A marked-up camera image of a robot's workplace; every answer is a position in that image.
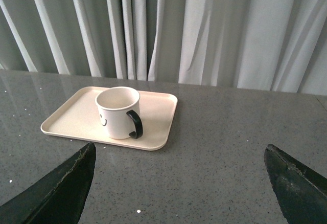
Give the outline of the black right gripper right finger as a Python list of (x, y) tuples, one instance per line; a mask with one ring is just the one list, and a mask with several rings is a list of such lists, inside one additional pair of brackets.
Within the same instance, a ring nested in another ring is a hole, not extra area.
[(273, 144), (264, 152), (272, 189), (288, 223), (326, 223), (326, 178)]

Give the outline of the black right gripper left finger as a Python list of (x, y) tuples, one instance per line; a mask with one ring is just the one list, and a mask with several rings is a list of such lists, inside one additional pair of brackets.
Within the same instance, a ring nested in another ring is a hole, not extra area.
[(96, 147), (88, 143), (1, 206), (1, 223), (78, 223), (94, 177)]

